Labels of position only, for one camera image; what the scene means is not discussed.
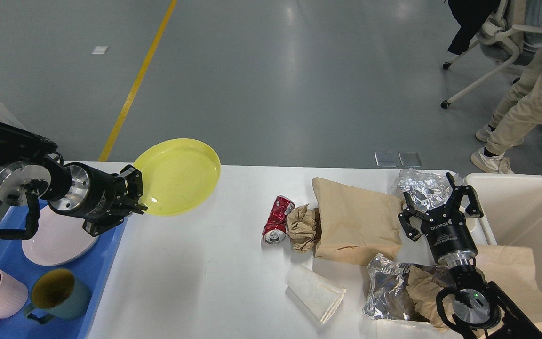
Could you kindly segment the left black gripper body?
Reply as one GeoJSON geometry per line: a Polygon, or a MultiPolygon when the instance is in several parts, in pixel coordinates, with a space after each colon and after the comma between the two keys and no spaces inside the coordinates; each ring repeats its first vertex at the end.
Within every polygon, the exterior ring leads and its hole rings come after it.
{"type": "Polygon", "coordinates": [[[123,219],[119,202],[127,191],[123,177],[79,162],[64,169],[69,172],[70,186],[62,198],[48,201],[54,212],[90,222],[123,219]]]}

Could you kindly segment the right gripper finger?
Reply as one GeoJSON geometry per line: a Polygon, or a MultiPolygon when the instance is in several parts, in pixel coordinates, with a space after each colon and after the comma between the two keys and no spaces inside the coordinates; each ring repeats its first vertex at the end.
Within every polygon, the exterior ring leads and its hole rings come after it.
{"type": "Polygon", "coordinates": [[[421,221],[428,221],[428,215],[422,211],[416,210],[414,202],[409,192],[404,192],[405,208],[398,214],[401,227],[405,232],[405,236],[412,240],[417,241],[422,235],[422,231],[415,229],[410,222],[410,219],[415,217],[421,221]]]}
{"type": "Polygon", "coordinates": [[[464,216],[466,218],[481,218],[484,211],[481,208],[476,190],[471,185],[456,186],[454,176],[446,172],[446,178],[452,188],[452,193],[445,204],[445,216],[449,217],[452,213],[460,212],[461,202],[464,197],[468,198],[468,204],[465,207],[464,216]]]}

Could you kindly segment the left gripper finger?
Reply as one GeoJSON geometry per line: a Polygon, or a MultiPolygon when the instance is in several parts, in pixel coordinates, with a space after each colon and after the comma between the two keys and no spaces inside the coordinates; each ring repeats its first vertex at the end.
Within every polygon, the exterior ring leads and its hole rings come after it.
{"type": "Polygon", "coordinates": [[[119,197],[119,202],[122,208],[128,210],[129,213],[144,214],[148,207],[139,202],[143,195],[143,174],[133,165],[125,166],[119,177],[123,179],[125,191],[119,197]]]}
{"type": "Polygon", "coordinates": [[[84,217],[82,229],[90,236],[96,237],[121,225],[127,216],[128,214],[105,214],[96,218],[84,217]]]}

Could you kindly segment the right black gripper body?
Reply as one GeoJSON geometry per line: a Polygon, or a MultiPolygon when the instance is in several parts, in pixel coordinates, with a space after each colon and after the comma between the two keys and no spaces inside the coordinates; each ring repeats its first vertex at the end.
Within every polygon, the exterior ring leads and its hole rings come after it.
{"type": "Polygon", "coordinates": [[[437,264],[451,264],[456,260],[472,259],[478,249],[465,224],[465,216],[458,208],[446,205],[427,212],[428,220],[422,221],[421,231],[427,239],[437,264]]]}

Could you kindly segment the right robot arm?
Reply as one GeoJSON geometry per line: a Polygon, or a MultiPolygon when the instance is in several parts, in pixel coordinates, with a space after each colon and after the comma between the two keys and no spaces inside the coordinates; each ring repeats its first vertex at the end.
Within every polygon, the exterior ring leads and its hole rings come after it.
{"type": "Polygon", "coordinates": [[[445,204],[419,211],[411,194],[404,192],[406,206],[398,215],[405,235],[413,241],[424,236],[434,262],[445,266],[454,281],[436,295],[439,317],[465,339],[492,328],[487,339],[542,339],[542,332],[510,297],[476,268],[478,249],[465,221],[484,213],[472,186],[456,185],[450,173],[446,178],[452,191],[445,204]]]}

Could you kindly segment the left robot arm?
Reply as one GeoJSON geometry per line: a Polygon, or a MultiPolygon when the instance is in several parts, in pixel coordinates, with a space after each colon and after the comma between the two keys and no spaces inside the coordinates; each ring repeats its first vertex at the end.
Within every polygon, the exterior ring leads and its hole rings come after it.
{"type": "Polygon", "coordinates": [[[0,240],[30,240],[38,231],[40,201],[60,215],[84,220],[99,236],[131,214],[144,214],[142,172],[127,165],[119,174],[80,162],[64,163],[51,140],[0,122],[0,206],[28,206],[24,229],[0,229],[0,240]]]}

